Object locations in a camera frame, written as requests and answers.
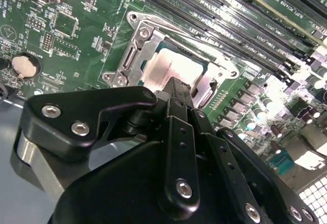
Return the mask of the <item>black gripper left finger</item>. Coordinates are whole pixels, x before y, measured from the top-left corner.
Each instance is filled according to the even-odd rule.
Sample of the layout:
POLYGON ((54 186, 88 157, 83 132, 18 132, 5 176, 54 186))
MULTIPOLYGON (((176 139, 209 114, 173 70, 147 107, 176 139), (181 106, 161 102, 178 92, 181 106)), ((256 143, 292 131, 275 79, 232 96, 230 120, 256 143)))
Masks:
POLYGON ((171 78, 158 95, 131 86, 35 96, 24 105, 20 127, 27 140, 70 166, 87 161, 102 136, 111 141, 144 135, 146 141, 138 145, 184 142, 195 147, 182 84, 171 78))

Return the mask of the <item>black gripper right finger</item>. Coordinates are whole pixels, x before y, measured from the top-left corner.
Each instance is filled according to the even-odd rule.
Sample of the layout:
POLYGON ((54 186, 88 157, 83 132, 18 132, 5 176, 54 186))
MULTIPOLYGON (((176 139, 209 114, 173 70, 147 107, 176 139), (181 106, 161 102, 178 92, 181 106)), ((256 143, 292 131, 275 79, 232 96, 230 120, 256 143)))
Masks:
POLYGON ((227 223, 318 223, 318 217, 283 180, 230 129, 214 131, 208 117, 194 108, 191 88, 183 99, 195 132, 196 151, 211 171, 227 223))

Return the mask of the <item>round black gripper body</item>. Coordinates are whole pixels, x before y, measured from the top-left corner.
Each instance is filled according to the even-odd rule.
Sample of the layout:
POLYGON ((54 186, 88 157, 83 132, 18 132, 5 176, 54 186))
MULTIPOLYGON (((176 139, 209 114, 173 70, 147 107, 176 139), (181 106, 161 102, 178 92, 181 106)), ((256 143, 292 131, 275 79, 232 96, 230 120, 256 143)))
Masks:
POLYGON ((141 144, 73 182, 51 223, 249 223, 224 178, 194 143, 141 144))

